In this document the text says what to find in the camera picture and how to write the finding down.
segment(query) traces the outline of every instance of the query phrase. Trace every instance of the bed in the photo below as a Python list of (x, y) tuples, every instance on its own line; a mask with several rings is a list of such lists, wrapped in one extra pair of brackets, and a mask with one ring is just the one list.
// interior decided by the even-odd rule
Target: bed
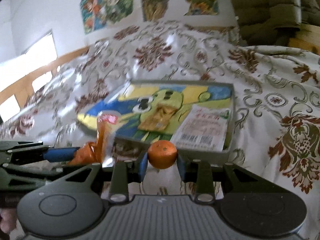
[[(233, 83), (237, 116), (229, 162), (300, 196), (308, 214), (299, 234), (320, 239), (320, 57), (303, 49), (240, 47), (238, 42), (233, 28), (196, 30), (176, 21), (129, 26), (63, 65), (3, 124), (0, 139), (82, 146), (93, 137), (81, 128), (77, 114), (128, 79)], [(139, 149), (126, 145), (114, 147), (118, 160), (138, 154)], [(215, 187), (223, 197), (220, 185)], [(143, 183), (129, 185), (131, 194), (193, 190), (194, 184), (180, 181), (176, 166), (161, 171), (148, 167)], [(102, 197), (107, 192), (108, 184)], [(20, 230), (11, 233), (12, 239)]]

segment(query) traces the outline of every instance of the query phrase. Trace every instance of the fingers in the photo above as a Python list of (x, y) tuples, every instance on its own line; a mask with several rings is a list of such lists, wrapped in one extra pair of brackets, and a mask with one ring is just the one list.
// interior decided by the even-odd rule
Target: fingers
[(17, 213), (15, 208), (3, 209), (1, 212), (2, 220), (0, 229), (6, 234), (11, 233), (17, 225)]

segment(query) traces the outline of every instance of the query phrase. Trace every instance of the wooden bed frame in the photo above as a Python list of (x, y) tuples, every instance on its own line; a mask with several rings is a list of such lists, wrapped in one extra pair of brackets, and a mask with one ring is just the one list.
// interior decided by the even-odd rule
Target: wooden bed frame
[(61, 57), (58, 57), (56, 60), (49, 63), (48, 65), (42, 66), (36, 69), (35, 71), (29, 73), (28, 75), (24, 76), (23, 78), (19, 79), (17, 82), (13, 83), (12, 85), (0, 92), (0, 105), (14, 95), (20, 109), (22, 109), (25, 106), (28, 97), (32, 96), (35, 93), (32, 87), (32, 82), (36, 78), (42, 76), (43, 74), (46, 74), (47, 72), (51, 72), (52, 77), (54, 77), (58, 72), (58, 66), (62, 66), (63, 64), (70, 62), (74, 58), (84, 53), (87, 53), (87, 51), (88, 47), (84, 47), (70, 52), (68, 54), (65, 54)]

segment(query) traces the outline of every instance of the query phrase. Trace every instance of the pink label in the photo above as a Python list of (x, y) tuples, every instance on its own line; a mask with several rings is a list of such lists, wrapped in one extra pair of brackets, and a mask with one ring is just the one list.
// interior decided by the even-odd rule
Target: pink label
[(99, 121), (103, 122), (109, 122), (111, 124), (116, 124), (118, 121), (118, 116), (114, 115), (114, 114), (102, 114), (99, 117)]

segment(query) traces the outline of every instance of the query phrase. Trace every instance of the grooved gray plate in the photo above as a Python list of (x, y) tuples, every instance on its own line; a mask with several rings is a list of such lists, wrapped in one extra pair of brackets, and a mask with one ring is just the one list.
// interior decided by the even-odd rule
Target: grooved gray plate
[[(27, 236), (26, 240), (38, 238)], [(214, 208), (185, 196), (137, 195), (114, 206), (92, 231), (74, 240), (257, 240), (228, 227)], [(296, 235), (282, 240), (301, 240)]]

